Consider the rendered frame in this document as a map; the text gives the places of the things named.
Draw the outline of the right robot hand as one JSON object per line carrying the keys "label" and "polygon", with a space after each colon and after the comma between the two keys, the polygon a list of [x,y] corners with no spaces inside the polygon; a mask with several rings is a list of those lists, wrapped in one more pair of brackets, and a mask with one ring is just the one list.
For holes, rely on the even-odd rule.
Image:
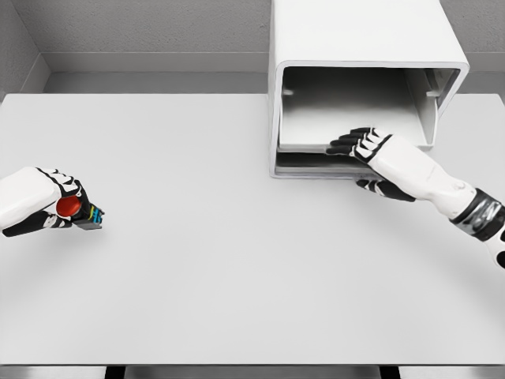
{"label": "right robot hand", "polygon": [[330,142],[329,156],[349,156],[379,177],[361,178],[358,187],[400,201],[427,200],[432,195],[428,177],[434,162],[405,139],[373,127],[352,129]]}

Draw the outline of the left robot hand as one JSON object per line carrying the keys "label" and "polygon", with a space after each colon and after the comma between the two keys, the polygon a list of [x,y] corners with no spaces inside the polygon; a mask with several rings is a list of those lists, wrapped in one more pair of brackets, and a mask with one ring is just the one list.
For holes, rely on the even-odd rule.
{"label": "left robot hand", "polygon": [[14,237],[47,228],[71,227],[70,219],[47,210],[71,196],[79,198],[84,211],[91,210],[80,181],[57,169],[24,167],[0,179],[0,232]]}

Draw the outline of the red button load switch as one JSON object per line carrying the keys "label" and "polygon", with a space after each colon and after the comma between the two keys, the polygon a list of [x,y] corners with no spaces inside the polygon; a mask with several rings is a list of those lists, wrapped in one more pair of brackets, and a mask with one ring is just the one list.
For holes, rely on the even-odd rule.
{"label": "red button load switch", "polygon": [[69,217],[74,225],[86,231],[102,228],[103,210],[94,204],[90,204],[89,210],[86,210],[77,196],[59,199],[56,203],[56,213],[60,217]]}

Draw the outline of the white storage cabinet shell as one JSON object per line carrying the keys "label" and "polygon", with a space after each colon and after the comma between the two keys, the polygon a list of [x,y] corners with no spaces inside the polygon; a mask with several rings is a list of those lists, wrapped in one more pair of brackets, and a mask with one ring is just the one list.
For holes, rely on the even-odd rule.
{"label": "white storage cabinet shell", "polygon": [[428,151],[469,72],[440,0],[272,0],[271,176],[369,177],[329,143],[375,127]]}

